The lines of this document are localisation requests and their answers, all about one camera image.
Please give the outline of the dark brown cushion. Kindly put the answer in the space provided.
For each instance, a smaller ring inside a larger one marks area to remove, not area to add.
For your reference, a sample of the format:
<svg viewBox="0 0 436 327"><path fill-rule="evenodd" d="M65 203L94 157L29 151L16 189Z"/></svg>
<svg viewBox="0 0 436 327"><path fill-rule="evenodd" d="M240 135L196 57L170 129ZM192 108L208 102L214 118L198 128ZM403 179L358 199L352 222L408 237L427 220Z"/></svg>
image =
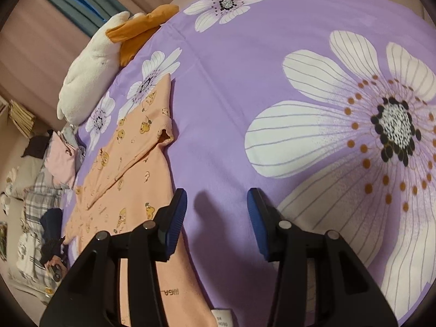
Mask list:
<svg viewBox="0 0 436 327"><path fill-rule="evenodd" d="M50 137L37 135L29 139L29 143L22 154L22 158L32 156L34 158L43 159L45 151L50 143Z"/></svg>

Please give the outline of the pink folded garment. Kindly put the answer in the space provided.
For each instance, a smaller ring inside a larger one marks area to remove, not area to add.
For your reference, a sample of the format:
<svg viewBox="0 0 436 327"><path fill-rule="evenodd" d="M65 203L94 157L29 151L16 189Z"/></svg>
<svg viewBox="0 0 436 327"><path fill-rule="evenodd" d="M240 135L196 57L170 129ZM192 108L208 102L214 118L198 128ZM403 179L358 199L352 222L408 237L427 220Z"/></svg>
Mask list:
<svg viewBox="0 0 436 327"><path fill-rule="evenodd" d="M77 148L65 142L58 133L53 133L44 166L52 174L57 184L69 188L73 187L76 176L75 161L77 152Z"/></svg>

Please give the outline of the grey plaid blanket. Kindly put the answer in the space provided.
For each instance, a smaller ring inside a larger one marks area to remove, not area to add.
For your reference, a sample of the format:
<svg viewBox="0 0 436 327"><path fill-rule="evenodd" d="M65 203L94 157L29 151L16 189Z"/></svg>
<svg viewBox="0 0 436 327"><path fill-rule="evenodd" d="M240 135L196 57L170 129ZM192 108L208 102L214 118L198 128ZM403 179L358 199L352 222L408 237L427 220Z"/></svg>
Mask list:
<svg viewBox="0 0 436 327"><path fill-rule="evenodd" d="M43 165L36 176L35 183L24 190L24 209L21 222L24 232L30 232L43 242L44 228L41 217L52 208L61 208L65 184L59 184Z"/></svg>

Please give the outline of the dark navy garment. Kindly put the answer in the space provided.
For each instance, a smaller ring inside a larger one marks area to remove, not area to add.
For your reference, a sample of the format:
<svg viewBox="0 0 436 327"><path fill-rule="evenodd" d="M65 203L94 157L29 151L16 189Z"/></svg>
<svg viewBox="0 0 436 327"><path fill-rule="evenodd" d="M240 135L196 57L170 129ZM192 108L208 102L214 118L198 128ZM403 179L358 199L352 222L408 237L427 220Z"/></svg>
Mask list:
<svg viewBox="0 0 436 327"><path fill-rule="evenodd" d="M64 237L61 236L63 210L55 207L48 209L40 218L43 227L40 263L44 266L55 256L60 258L60 262L66 266L65 255L61 251Z"/></svg>

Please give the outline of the beige pillow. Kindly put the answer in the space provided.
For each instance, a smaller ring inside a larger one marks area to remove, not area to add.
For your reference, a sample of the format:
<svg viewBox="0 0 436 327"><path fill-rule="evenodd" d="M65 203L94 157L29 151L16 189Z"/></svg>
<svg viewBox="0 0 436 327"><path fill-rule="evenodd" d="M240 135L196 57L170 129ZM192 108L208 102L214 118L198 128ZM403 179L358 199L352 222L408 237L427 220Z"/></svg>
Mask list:
<svg viewBox="0 0 436 327"><path fill-rule="evenodd" d="M22 158L21 165L16 169L15 179L7 186L6 194L10 198L24 200L27 191L34 190L44 184L44 161L33 156Z"/></svg>

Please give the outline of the white orange plush goose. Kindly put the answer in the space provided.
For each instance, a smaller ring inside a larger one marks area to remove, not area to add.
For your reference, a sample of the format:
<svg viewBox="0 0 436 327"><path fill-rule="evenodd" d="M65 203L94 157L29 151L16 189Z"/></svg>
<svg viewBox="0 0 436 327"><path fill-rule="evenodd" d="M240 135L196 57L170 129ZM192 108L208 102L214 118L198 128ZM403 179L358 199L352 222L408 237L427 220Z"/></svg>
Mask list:
<svg viewBox="0 0 436 327"><path fill-rule="evenodd" d="M57 118L83 123L119 70L178 12L177 5L163 4L147 14L123 11L110 17L71 63L58 94Z"/></svg>

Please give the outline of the peach cartoon print garment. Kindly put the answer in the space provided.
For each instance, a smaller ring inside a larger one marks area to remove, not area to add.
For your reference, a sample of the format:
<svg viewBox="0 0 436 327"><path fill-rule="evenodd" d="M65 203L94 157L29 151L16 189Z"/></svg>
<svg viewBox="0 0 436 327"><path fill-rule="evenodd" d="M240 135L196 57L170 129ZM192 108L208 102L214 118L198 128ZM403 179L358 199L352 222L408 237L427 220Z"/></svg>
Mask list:
<svg viewBox="0 0 436 327"><path fill-rule="evenodd" d="M79 252L97 232L130 232L170 203L171 174L163 154L174 139L170 93L171 78L164 75L145 100L119 120L111 140L76 187L75 208L64 235L66 243L77 242ZM169 261L157 268L170 326L216 326L183 239Z"/></svg>

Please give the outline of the yellow tassel bundle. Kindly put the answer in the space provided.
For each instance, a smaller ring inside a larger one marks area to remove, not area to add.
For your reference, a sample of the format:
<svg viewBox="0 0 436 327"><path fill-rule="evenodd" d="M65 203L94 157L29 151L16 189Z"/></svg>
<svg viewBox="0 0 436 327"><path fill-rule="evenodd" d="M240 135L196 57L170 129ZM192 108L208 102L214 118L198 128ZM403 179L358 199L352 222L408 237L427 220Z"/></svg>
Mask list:
<svg viewBox="0 0 436 327"><path fill-rule="evenodd" d="M9 102L9 118L25 138L31 138L36 120L33 113L28 111L21 103L11 100Z"/></svg>

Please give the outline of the purple floral bed sheet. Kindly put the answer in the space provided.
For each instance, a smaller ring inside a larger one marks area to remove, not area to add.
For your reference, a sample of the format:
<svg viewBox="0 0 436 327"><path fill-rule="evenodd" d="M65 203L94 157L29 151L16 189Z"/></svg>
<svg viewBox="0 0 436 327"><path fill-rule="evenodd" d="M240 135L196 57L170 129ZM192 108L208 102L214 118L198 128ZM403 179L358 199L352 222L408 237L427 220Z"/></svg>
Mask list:
<svg viewBox="0 0 436 327"><path fill-rule="evenodd" d="M404 324L435 282L435 29L387 0L194 0L114 80L101 149L170 75L173 183L208 311L264 326L276 264L247 212L260 187L301 229L339 232Z"/></svg>

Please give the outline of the grey folded garment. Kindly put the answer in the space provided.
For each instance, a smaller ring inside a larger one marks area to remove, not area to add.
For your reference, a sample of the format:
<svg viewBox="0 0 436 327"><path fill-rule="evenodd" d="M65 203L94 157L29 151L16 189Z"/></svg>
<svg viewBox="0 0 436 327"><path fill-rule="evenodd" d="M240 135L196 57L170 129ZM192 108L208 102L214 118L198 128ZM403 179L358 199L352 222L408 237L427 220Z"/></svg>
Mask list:
<svg viewBox="0 0 436 327"><path fill-rule="evenodd" d="M83 164L85 155L86 155L86 148L82 146L76 137L77 129L75 126L67 123L61 130L61 133L63 135L63 138L65 141L73 146L74 149L76 149L76 155L75 155L75 171L78 172Z"/></svg>

